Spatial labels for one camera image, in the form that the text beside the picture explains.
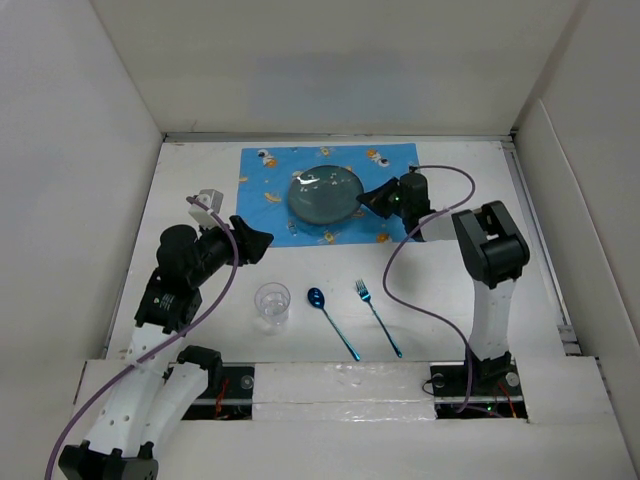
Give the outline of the clear plastic cup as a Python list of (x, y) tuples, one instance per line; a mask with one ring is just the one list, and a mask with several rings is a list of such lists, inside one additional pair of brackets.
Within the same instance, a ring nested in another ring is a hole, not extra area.
[(281, 333), (289, 318), (291, 294), (278, 282), (262, 285), (254, 295), (254, 304), (261, 320), (259, 330), (268, 335)]

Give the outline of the teal ceramic plate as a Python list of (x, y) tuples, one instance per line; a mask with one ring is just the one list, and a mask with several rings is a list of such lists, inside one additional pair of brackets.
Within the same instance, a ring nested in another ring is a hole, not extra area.
[(359, 177), (345, 167), (320, 165), (296, 174), (287, 203), (299, 220), (317, 226), (346, 221), (359, 208), (364, 193)]

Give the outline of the blue space-print cloth placemat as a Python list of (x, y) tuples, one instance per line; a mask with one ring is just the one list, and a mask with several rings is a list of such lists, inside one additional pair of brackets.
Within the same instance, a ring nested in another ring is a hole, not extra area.
[(240, 156), (236, 212), (252, 228), (274, 235), (274, 247), (369, 244), (399, 241), (402, 221), (360, 208), (346, 221), (310, 225), (289, 210), (287, 194), (296, 174), (320, 165), (345, 167), (369, 192), (419, 163), (413, 143), (245, 148)]

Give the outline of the blue metal spoon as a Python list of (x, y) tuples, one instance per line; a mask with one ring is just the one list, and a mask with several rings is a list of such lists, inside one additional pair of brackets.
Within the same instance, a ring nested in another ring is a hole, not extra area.
[(325, 297), (322, 291), (318, 287), (311, 287), (307, 292), (307, 300), (311, 306), (313, 306), (316, 309), (319, 309), (324, 314), (324, 316), (329, 321), (330, 325), (332, 326), (336, 334), (341, 339), (342, 343), (345, 345), (345, 347), (349, 351), (352, 358), (356, 362), (359, 362), (361, 360), (360, 354), (357, 352), (357, 350), (354, 348), (354, 346), (347, 339), (347, 337), (344, 335), (344, 333), (341, 331), (341, 329), (338, 327), (338, 325), (335, 323), (335, 321), (327, 312), (326, 305), (325, 305)]

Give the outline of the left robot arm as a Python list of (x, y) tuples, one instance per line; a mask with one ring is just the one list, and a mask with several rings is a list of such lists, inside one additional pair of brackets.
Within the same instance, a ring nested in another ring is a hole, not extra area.
[(46, 478), (60, 469), (68, 479), (154, 479), (161, 446), (193, 401), (222, 390), (220, 353), (183, 344), (213, 311), (200, 308), (199, 288), (225, 265), (238, 269), (258, 263), (274, 237), (237, 215), (228, 222), (212, 210), (204, 215), (210, 225), (174, 225), (162, 232), (157, 267), (134, 316), (126, 365), (70, 420), (75, 425), (102, 395), (108, 397), (82, 441), (65, 444), (71, 429), (64, 428)]

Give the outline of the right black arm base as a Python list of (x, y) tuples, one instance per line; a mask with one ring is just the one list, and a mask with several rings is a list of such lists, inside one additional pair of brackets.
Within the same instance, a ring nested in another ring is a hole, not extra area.
[(422, 391), (434, 403), (437, 420), (528, 418), (524, 393), (514, 361), (495, 375), (481, 378), (474, 369), (469, 398), (468, 367), (463, 361), (433, 362)]

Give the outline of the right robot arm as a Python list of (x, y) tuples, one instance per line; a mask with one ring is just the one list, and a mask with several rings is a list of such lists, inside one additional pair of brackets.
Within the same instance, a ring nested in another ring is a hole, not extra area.
[(401, 241), (454, 241), (474, 287), (470, 335), (461, 334), (465, 360), (462, 391), (468, 398), (486, 393), (509, 372), (512, 356), (508, 345), (510, 306), (517, 280), (530, 260), (529, 246), (501, 201), (476, 209), (463, 206), (476, 191), (475, 180), (460, 168), (471, 190), (463, 200), (436, 210), (431, 206), (426, 176), (420, 166), (399, 178), (362, 193), (358, 201), (379, 217), (397, 216), (406, 237)]

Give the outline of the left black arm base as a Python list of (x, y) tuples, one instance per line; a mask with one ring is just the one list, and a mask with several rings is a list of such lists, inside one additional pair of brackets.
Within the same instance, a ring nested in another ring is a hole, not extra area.
[(226, 364), (219, 387), (200, 395), (187, 409), (183, 420), (251, 420), (254, 386), (254, 364)]

